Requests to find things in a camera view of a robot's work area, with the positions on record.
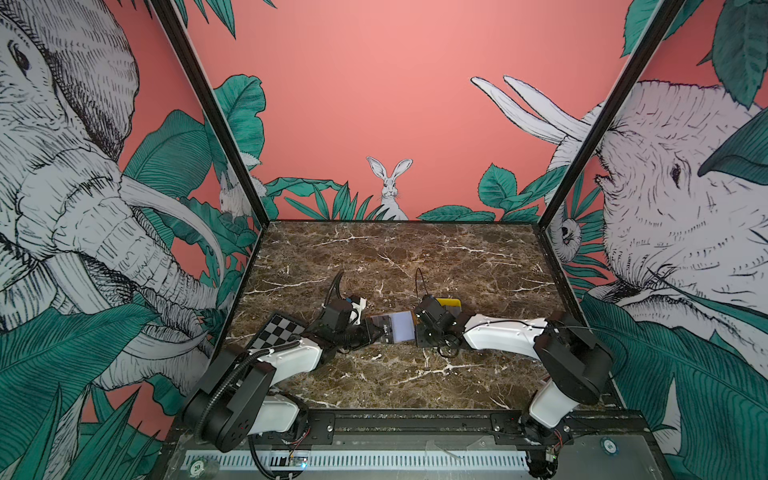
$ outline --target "elephant tusk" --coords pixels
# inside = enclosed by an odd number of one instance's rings
[[[112,307],[94,285],[77,253],[54,255],[45,261],[45,266],[61,291],[81,312],[93,314]]]
[[[166,360],[175,356],[181,356],[194,350],[208,334],[208,331],[185,342],[168,342],[162,339],[156,339],[144,332],[139,333],[133,340],[123,348],[130,356],[144,360]]]
[[[210,227],[203,222],[203,220],[197,216],[192,210],[179,203],[174,198],[162,194],[157,190],[142,184],[139,181],[130,177],[122,177],[120,182],[120,197],[126,204],[132,207],[147,207],[157,210],[166,215],[171,215],[174,218],[182,220],[190,227],[197,230],[198,233],[208,242],[211,248],[214,249],[216,260],[219,263],[219,285],[223,280],[224,271],[227,268],[224,263],[224,255],[219,245],[219,240],[216,239],[214,232]]]

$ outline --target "animal eye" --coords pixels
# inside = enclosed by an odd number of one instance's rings
[[[672,180],[674,181],[675,186],[677,188],[680,188],[680,165],[675,164],[674,167],[672,167],[672,171],[670,172],[670,175],[672,175]]]
[[[24,52],[18,48],[18,44],[13,43],[13,41],[8,43],[8,50],[11,52],[11,55],[13,55],[13,60],[22,70],[24,76],[26,76],[27,70],[29,70],[29,59],[27,58],[27,55],[24,55]]]

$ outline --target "marble tabletop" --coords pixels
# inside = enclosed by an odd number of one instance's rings
[[[512,319],[562,310],[532,228],[508,224],[272,222],[226,343],[244,345],[282,310],[306,322],[333,276],[342,294],[368,300],[366,315],[412,309],[424,294]],[[462,351],[444,359],[415,343],[375,344],[278,386],[310,407],[522,409],[546,371],[528,357]]]

